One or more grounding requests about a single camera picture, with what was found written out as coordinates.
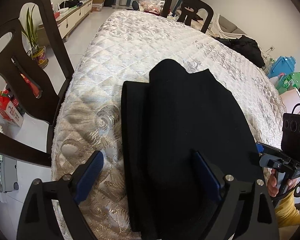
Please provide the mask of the black pants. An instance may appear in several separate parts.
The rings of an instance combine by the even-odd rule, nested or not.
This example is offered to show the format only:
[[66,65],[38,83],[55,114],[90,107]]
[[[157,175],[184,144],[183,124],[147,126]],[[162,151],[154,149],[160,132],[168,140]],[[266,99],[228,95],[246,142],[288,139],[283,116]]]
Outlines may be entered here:
[[121,129],[130,226],[142,239],[203,239],[219,213],[202,161],[251,183],[262,176],[247,120],[209,70],[165,59],[125,81]]

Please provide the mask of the green plastic bottle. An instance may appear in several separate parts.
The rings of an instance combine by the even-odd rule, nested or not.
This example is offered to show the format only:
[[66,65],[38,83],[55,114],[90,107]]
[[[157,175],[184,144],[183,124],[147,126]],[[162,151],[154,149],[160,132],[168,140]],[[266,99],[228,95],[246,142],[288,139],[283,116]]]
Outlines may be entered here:
[[279,94],[283,94],[293,88],[300,89],[300,71],[282,76],[276,85]]

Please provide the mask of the blue plastic container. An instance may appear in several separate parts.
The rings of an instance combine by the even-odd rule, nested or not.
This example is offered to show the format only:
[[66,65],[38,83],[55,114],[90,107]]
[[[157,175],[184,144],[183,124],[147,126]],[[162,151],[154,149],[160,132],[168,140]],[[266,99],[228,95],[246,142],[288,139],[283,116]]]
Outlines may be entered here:
[[278,76],[280,73],[290,74],[295,70],[295,58],[293,56],[280,56],[270,67],[268,78]]

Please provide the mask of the black clothes pile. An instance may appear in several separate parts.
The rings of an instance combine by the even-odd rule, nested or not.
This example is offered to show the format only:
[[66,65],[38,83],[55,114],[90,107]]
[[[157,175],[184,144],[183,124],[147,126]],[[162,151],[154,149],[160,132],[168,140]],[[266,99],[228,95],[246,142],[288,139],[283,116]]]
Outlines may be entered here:
[[215,37],[215,40],[241,54],[258,68],[263,68],[265,66],[261,50],[255,40],[244,35],[236,39]]

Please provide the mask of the red white carton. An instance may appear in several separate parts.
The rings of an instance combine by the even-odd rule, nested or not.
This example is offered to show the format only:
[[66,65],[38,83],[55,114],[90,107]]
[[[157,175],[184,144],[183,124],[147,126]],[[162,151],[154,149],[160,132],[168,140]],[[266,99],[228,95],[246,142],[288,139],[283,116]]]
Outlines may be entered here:
[[4,120],[10,124],[21,127],[24,114],[25,111],[11,91],[0,91],[0,115]]

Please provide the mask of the dark chair at far side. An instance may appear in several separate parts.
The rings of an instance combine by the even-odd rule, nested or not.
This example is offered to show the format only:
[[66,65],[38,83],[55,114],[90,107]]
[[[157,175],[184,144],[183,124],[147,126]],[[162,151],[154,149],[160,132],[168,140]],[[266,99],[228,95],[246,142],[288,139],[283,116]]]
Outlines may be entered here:
[[[164,18],[168,17],[171,4],[172,4],[172,0],[165,0],[162,12],[160,14],[162,17]],[[206,4],[201,0],[181,0],[180,7],[181,7],[181,14],[177,19],[177,22],[184,23],[187,26],[191,25],[191,22],[192,20],[194,20],[197,12],[200,9],[204,9],[207,12],[207,17],[200,31],[202,33],[206,33],[214,15],[213,9],[208,4]]]

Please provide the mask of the green potted plant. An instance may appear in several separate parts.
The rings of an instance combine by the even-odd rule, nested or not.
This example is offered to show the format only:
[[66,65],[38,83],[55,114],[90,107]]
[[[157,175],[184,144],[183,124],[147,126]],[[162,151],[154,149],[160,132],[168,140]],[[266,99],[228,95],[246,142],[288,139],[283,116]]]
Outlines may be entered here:
[[27,9],[25,26],[22,27],[21,32],[27,38],[30,46],[27,55],[29,55],[40,68],[44,69],[48,65],[49,59],[46,57],[45,47],[41,47],[38,43],[38,31],[33,22],[33,11],[35,6],[36,5],[33,5],[31,9]]

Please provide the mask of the dark brown chair at left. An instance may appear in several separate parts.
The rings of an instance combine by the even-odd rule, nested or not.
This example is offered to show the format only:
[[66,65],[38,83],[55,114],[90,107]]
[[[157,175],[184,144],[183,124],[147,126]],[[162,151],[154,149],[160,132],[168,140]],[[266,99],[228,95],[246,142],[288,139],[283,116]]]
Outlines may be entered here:
[[[25,52],[21,36],[20,11],[24,4],[38,6],[50,46],[64,74],[65,81],[56,92],[50,78]],[[40,151],[0,133],[0,154],[26,163],[51,167],[51,147],[54,127],[61,104],[74,73],[50,0],[0,0],[0,38],[11,33],[12,38],[0,52],[0,76],[25,112],[48,124],[46,151]]]

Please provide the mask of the white quilted floral bedspread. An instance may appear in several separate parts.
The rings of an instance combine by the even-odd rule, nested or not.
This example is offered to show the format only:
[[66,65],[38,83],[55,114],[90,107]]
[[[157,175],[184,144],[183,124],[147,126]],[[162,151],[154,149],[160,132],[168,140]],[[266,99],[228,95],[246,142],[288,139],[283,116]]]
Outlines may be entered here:
[[174,59],[189,73],[208,69],[232,92],[254,139],[280,147],[285,106],[264,72],[241,54],[182,23],[119,10],[101,25],[74,72],[58,116],[52,178],[104,156],[98,181],[80,209],[98,239],[139,239],[129,226],[120,98],[125,81],[148,82],[149,71]]

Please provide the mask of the white low tv cabinet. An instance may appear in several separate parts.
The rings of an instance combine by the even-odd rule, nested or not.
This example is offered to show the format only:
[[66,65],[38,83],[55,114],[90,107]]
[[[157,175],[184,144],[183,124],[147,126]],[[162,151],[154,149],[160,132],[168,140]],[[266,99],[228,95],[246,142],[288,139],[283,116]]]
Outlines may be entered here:
[[[93,0],[80,0],[82,5],[68,9],[56,18],[57,27],[62,39],[68,39],[70,33],[90,14]],[[40,46],[49,46],[46,30],[43,24],[38,25],[38,44]]]

